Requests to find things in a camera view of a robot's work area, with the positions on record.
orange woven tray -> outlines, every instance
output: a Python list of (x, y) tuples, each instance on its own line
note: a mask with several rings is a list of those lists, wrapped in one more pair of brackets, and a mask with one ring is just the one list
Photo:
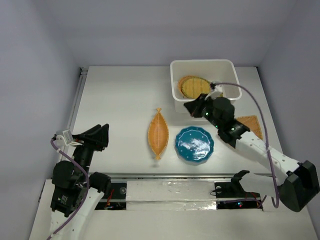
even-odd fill
[(256, 115), (252, 115), (252, 116), (241, 116), (238, 117), (237, 120), (246, 125), (248, 128), (250, 128), (250, 130), (252, 132), (254, 132), (254, 134), (260, 138), (261, 140), (263, 139), (263, 135), (261, 132), (261, 128), (260, 128), (260, 124), (258, 121), (258, 118)]
[(155, 154), (155, 159), (159, 160), (160, 155), (166, 149), (169, 140), (169, 129), (166, 120), (160, 113), (161, 108), (157, 108), (157, 113), (152, 119), (148, 130), (148, 142)]

red wire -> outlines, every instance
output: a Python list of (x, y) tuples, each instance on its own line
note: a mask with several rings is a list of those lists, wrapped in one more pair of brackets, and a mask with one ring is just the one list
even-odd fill
[(109, 201), (110, 201), (110, 199), (112, 198), (112, 194), (113, 194), (113, 193), (114, 193), (114, 189), (111, 190), (110, 196), (109, 196), (108, 199), (106, 200), (106, 204), (105, 204), (105, 206), (104, 206), (105, 208), (109, 206)]

white table surface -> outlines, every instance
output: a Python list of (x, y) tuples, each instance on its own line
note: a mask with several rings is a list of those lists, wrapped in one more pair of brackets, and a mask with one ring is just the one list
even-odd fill
[[(255, 67), (236, 67), (241, 85), (247, 87), (259, 102), (268, 127), (270, 144), (281, 146), (268, 103)], [(236, 101), (235, 116), (261, 117), (251, 98), (243, 92)], [(161, 160), (156, 162), (147, 140), (149, 124), (161, 113), (169, 128), (168, 146)], [(217, 136), (215, 127), (205, 121), (194, 121), (188, 114), (176, 113), (171, 91), (170, 68), (150, 66), (91, 66), (88, 70), (73, 133), (78, 134), (96, 124), (110, 124), (109, 146), (93, 155), (90, 172), (132, 175), (196, 175), (217, 176), (241, 170), (267, 174), (269, 171), (250, 161)], [(199, 126), (214, 140), (214, 152), (206, 163), (189, 165), (178, 158), (174, 142), (184, 127)], [(68, 150), (72, 155), (74, 148)]]
[[(49, 235), (53, 191), (47, 180), (29, 240), (45, 240)], [(274, 209), (270, 198), (263, 206), (264, 211), (95, 210), (83, 240), (317, 240), (306, 207), (299, 213), (282, 204)]]

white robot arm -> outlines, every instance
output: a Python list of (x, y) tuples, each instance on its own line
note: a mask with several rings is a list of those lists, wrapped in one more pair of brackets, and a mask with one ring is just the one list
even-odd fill
[(267, 146), (266, 142), (259, 139), (247, 126), (237, 121), (234, 115), (235, 107), (227, 98), (220, 97), (222, 89), (218, 85), (212, 83), (211, 93), (201, 94), (196, 100), (186, 102), (184, 106), (191, 116), (204, 117), (214, 125), (218, 129), (218, 136), (226, 144), (239, 150), (247, 158), (258, 161), (272, 173), (272, 177), (268, 177), (243, 170), (234, 175), (230, 184), (243, 192), (277, 198), (292, 211), (301, 211), (320, 191), (316, 167), (309, 161), (301, 163)]

cable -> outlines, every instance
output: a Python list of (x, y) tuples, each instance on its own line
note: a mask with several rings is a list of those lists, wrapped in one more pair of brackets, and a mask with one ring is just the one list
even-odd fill
[(274, 186), (274, 191), (275, 191), (275, 199), (272, 197), (272, 204), (273, 206), (277, 209), (279, 207), (279, 192), (278, 192), (278, 186), (277, 186), (277, 180), (276, 180), (276, 174), (275, 174), (275, 168), (274, 165), (272, 163), (272, 157), (271, 157), (271, 153), (269, 150), (269, 136), (268, 136), (268, 130), (267, 130), (267, 124), (264, 118), (264, 114), (262, 113), (262, 110), (257, 102), (257, 100), (255, 99), (255, 97), (252, 95), (251, 92), (249, 92), (249, 90), (244, 87), (241, 86), (239, 84), (236, 83), (231, 83), (231, 82), (219, 82), (219, 83), (215, 83), (215, 85), (231, 85), (231, 86), (236, 86), (239, 87), (241, 89), (243, 89), (245, 92), (247, 92), (249, 94), (249, 96), (252, 98), (252, 100), (254, 101), (255, 105), (257, 106), (259, 113), (261, 115), (261, 119), (262, 119), (262, 124), (263, 124), (263, 128), (264, 128), (264, 133), (265, 133), (265, 150), (266, 150), (266, 154), (267, 154), (267, 158), (269, 160), (270, 163), (270, 170), (271, 170), (271, 174), (272, 174), (272, 180), (273, 180), (273, 186)]
[(74, 216), (77, 214), (77, 212), (79, 212), (80, 208), (82, 207), (82, 205), (84, 204), (86, 198), (87, 198), (87, 195), (88, 195), (88, 192), (89, 192), (89, 184), (90, 184), (90, 180), (89, 180), (89, 175), (87, 174), (87, 172), (75, 161), (73, 160), (69, 155), (67, 155), (66, 153), (64, 153), (63, 151), (60, 150), (60, 148), (58, 148), (56, 145), (55, 145), (55, 139), (52, 138), (51, 139), (51, 146), (59, 153), (61, 154), (62, 156), (64, 156), (65, 158), (67, 158), (68, 160), (70, 160), (70, 162), (73, 163), (73, 165), (75, 165), (78, 169), (81, 170), (81, 172), (83, 172), (84, 176), (85, 176), (85, 181), (86, 181), (86, 189), (85, 189), (85, 192), (84, 192), (84, 195), (83, 195), (83, 199), (81, 201), (81, 203), (79, 204), (79, 206), (77, 207), (77, 209), (72, 213), (72, 215), (60, 226), (58, 227), (46, 240), (49, 240), (53, 237), (53, 235), (57, 234), (61, 229), (63, 229), (73, 218)]

